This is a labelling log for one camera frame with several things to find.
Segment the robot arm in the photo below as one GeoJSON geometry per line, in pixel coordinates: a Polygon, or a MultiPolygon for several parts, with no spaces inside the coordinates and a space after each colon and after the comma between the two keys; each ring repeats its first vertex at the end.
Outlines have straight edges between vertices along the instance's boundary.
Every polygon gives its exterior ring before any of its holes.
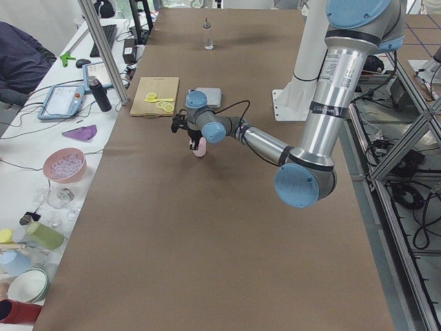
{"type": "Polygon", "coordinates": [[[188,92],[183,128],[191,149],[201,138],[215,144],[233,137],[278,165],[274,179],[279,198],[307,208],[330,195],[336,186],[331,158],[338,133],[367,57],[402,46],[406,1],[328,1],[325,8],[327,52],[318,69],[318,85],[309,104],[300,143],[292,147],[248,124],[224,117],[207,105],[201,91],[188,92]]]}

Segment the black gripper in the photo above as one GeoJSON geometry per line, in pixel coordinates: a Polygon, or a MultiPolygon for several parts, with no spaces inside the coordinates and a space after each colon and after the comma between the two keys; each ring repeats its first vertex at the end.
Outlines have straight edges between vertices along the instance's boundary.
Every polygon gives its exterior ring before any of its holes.
{"type": "Polygon", "coordinates": [[[202,134],[200,130],[188,129],[187,134],[190,138],[189,148],[192,151],[197,151],[199,147],[200,140],[202,138],[202,134]]]}

